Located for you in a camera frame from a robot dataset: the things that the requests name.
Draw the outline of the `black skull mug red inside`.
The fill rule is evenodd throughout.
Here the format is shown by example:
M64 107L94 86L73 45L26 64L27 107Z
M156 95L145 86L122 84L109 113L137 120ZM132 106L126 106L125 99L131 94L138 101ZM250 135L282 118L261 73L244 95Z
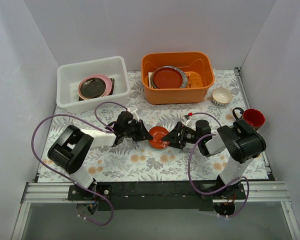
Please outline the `black skull mug red inside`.
M232 114L236 120L243 119L254 130L259 130L266 122L265 116L257 109L249 108L243 110L240 107L235 107Z

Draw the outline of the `floral table mat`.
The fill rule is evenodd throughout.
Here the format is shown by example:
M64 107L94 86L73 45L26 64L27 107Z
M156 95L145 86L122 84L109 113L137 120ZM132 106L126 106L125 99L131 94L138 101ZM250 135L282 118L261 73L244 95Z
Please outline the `floral table mat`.
M57 117L53 119L46 141L49 149L60 134L69 125L80 129L93 129L103 123L114 121L125 108L139 109L139 117L147 129L161 126L172 130L183 116L193 113L191 121L209 122L212 132L219 126L232 125L235 107L245 108L240 85L233 70L214 70L214 88L226 88L232 93L230 104L219 107L212 103L211 93L208 92L203 102L198 104L181 105L152 105L147 102L141 73L128 73L130 93L128 100L122 106L110 105L97 111L86 111L78 114L78 119L69 117L68 112L56 108ZM167 147L163 150L154 149L147 141L134 142L127 138L115 147L91 148L84 161L88 173L99 182L127 181L184 181L188 178L188 160L191 144L183 149ZM211 157L204 157L196 150L190 161L190 175L193 180L214 180L225 168L229 153L222 151Z

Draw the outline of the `white plastic bin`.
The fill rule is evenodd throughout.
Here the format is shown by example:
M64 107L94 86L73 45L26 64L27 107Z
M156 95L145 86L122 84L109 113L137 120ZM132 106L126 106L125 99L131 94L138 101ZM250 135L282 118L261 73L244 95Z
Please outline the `white plastic bin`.
M80 101L80 83L98 74L114 79L112 95ZM126 64L121 56L62 65L57 69L56 86L57 106L70 113L92 111L98 104L107 101L125 104L131 91Z

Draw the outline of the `pink glass square plate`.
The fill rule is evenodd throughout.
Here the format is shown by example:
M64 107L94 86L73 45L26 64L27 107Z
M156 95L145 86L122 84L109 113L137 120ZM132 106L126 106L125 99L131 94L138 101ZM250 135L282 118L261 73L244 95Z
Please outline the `pink glass square plate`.
M99 77L89 78L79 88L80 94L86 99L101 97L106 91L106 83Z

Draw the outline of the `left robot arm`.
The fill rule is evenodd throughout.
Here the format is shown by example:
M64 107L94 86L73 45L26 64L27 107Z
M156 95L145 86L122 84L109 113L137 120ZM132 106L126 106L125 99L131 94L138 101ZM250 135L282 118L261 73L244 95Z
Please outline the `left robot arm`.
M122 111L117 120L103 130L85 133L74 125L69 125L48 150L47 156L61 167L79 187L79 194L85 200L96 196L95 179L84 167L85 158L91 147L115 147L125 138L134 142L150 141L152 135L143 121L128 112Z

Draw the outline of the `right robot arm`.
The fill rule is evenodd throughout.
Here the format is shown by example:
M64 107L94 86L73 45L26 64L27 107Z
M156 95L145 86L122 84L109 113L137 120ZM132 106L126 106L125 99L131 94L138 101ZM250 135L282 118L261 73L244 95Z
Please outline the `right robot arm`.
M233 195L248 165L266 150L264 138L243 119L236 120L232 126L219 127L217 133L211 133L206 120L196 121L195 130L179 121L172 131L162 137L162 141L178 149L183 149L187 143L193 144L187 164L190 185L202 196L219 196L222 199ZM196 188L191 179L191 158L196 148L206 158L224 150L229 153L226 167L217 176L215 184L204 191Z

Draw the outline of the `red plate in orange bin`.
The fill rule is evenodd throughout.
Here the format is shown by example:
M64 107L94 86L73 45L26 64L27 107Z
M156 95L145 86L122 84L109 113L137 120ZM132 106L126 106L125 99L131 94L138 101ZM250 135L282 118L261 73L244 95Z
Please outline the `red plate in orange bin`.
M186 73L177 67L163 66L151 74L150 83L155 89L182 89L186 88L188 78Z

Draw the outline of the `white patterned bowl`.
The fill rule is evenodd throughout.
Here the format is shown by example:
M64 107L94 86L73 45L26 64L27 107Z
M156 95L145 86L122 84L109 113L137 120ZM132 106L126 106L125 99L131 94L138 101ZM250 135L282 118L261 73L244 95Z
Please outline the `white patterned bowl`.
M232 101L232 99L232 93L226 88L218 87L212 91L211 101L217 106L226 106Z

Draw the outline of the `orange plastic bin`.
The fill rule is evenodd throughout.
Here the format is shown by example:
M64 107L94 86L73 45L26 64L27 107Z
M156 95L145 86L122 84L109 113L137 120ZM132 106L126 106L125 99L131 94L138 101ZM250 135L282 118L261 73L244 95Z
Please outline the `orange plastic bin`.
M150 87L149 73L166 66L176 67L185 72L188 78L187 87L164 89ZM141 82L145 98L152 105L202 102L214 81L210 59L202 52L150 53L141 61Z

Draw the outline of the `small red saucer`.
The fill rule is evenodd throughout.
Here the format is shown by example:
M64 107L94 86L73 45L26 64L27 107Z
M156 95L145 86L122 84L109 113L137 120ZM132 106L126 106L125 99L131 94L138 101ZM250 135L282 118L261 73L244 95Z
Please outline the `small red saucer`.
M149 130L149 133L153 139L148 142L154 149L163 150L169 146L169 142L162 140L162 138L169 133L166 128L162 126L154 126Z

